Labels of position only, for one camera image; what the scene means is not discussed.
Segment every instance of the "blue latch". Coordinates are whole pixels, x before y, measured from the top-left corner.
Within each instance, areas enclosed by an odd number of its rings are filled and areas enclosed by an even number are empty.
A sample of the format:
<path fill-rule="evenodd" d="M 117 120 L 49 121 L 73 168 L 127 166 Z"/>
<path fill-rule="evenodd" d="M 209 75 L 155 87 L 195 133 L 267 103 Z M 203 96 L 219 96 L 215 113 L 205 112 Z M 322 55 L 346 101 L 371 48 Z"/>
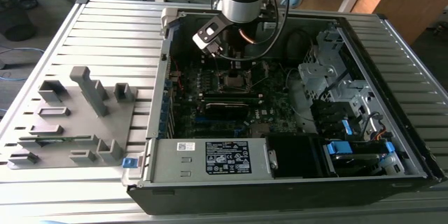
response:
<path fill-rule="evenodd" d="M 353 154 L 353 147 L 349 141 L 334 141 L 327 144 L 327 149 L 330 154 Z"/>
<path fill-rule="evenodd" d="M 346 127 L 347 134 L 353 135 L 354 132 L 353 132 L 353 128 L 350 127 L 351 125 L 349 124 L 349 120 L 343 120 L 343 124 L 345 124 L 345 127 Z"/>
<path fill-rule="evenodd" d="M 393 142 L 386 142 L 386 147 L 387 147 L 387 150 L 391 152 L 395 152 L 395 147 L 394 147 L 394 143 Z"/>
<path fill-rule="evenodd" d="M 123 168 L 139 168 L 139 159 L 126 157 L 122 163 Z"/>

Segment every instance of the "warning label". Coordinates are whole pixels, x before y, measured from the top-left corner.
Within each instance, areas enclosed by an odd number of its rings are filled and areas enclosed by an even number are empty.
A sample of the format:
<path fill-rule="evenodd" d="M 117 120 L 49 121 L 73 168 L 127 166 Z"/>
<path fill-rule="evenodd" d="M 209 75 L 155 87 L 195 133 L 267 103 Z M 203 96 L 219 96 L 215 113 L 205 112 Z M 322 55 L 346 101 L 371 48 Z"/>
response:
<path fill-rule="evenodd" d="M 249 142 L 206 142 L 207 173 L 253 173 Z"/>

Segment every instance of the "metal grating table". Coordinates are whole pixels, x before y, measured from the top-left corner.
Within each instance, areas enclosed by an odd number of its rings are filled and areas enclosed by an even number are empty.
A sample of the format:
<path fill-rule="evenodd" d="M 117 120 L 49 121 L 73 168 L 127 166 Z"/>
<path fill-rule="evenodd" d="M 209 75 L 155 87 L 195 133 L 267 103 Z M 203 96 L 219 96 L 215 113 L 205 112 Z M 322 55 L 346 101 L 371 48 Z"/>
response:
<path fill-rule="evenodd" d="M 222 215 L 149 216 L 127 195 L 121 167 L 10 170 L 5 161 L 18 149 L 17 127 L 27 124 L 41 96 L 43 80 L 70 82 L 75 65 L 89 66 L 91 75 L 107 86 L 127 82 L 139 88 L 127 153 L 145 150 L 146 129 L 158 57 L 161 55 L 161 15 L 166 7 L 209 8 L 206 5 L 90 0 L 77 4 L 49 46 L 0 125 L 0 215 L 67 223 L 93 222 L 218 222 L 303 218 L 339 218 L 349 222 L 378 222 L 391 214 L 413 220 L 426 212 L 446 211 L 448 184 L 429 191 L 397 195 L 354 208 L 305 211 L 245 212 Z M 377 66 L 395 92 L 439 164 L 448 170 L 448 96 L 434 76 L 403 42 L 387 20 L 375 15 L 329 12 L 303 14 L 343 16 L 362 39 Z"/>

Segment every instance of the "trash can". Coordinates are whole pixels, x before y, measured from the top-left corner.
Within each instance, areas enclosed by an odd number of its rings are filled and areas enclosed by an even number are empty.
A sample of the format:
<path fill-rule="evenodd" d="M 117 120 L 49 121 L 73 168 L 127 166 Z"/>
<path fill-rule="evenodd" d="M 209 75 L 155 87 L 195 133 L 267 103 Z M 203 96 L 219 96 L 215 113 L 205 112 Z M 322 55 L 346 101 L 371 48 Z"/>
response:
<path fill-rule="evenodd" d="M 0 34 L 11 41 L 30 39 L 37 33 L 26 9 L 38 6 L 38 0 L 0 0 Z"/>

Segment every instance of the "circuit board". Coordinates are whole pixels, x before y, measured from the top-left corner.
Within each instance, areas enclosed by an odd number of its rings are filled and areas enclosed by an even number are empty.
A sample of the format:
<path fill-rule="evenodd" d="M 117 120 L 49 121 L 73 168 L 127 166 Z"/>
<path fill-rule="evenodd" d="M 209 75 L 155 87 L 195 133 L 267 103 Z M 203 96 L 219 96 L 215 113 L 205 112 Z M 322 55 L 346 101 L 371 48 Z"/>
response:
<path fill-rule="evenodd" d="M 175 138 L 258 138 L 301 132 L 286 88 L 287 71 L 270 60 L 246 71 L 173 64 Z"/>

